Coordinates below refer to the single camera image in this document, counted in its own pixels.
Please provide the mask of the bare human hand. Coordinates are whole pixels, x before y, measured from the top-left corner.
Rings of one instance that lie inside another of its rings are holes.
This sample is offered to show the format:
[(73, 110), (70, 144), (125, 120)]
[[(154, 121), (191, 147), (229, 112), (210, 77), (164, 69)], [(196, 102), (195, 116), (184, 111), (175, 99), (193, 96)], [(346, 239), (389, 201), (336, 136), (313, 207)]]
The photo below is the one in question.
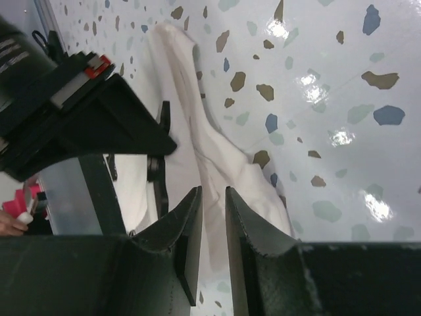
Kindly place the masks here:
[(5, 211), (0, 212), (0, 235), (21, 236), (28, 230), (28, 226)]

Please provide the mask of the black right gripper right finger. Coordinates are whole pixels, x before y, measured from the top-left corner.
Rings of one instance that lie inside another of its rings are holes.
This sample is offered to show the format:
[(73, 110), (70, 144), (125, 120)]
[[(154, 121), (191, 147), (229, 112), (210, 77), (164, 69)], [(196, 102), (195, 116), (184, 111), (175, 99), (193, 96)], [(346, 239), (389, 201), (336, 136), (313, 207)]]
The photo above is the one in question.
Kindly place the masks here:
[(419, 315), (417, 242), (301, 242), (226, 189), (235, 315)]

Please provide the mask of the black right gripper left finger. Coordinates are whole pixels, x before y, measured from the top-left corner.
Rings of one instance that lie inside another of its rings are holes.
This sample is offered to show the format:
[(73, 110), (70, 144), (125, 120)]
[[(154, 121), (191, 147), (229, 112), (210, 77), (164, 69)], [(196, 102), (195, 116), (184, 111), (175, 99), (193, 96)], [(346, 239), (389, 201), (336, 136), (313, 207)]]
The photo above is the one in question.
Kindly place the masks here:
[(2, 315), (189, 315), (202, 189), (134, 237), (1, 239)]

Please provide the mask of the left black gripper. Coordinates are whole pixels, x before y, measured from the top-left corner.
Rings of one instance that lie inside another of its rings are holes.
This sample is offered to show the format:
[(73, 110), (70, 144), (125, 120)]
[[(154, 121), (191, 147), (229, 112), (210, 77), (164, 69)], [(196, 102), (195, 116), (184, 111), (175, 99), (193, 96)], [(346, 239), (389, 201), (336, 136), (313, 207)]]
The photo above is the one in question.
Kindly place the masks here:
[(93, 154), (165, 156), (177, 148), (105, 55), (61, 64), (1, 19), (1, 171), (23, 182)]

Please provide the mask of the white t shirt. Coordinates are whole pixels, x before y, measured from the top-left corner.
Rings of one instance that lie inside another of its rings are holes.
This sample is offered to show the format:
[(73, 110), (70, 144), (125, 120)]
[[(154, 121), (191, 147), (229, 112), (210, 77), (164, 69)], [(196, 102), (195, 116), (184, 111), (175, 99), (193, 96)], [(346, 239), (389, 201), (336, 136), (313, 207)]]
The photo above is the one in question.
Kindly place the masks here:
[(203, 190), (198, 303), (192, 315), (233, 315), (226, 237), (225, 191), (233, 187), (261, 217), (287, 235), (284, 203), (261, 168), (209, 122), (193, 61), (194, 42), (167, 23), (156, 25), (134, 51), (139, 63), (130, 87), (155, 119), (170, 102), (170, 137), (176, 151), (166, 157), (169, 206), (196, 186)]

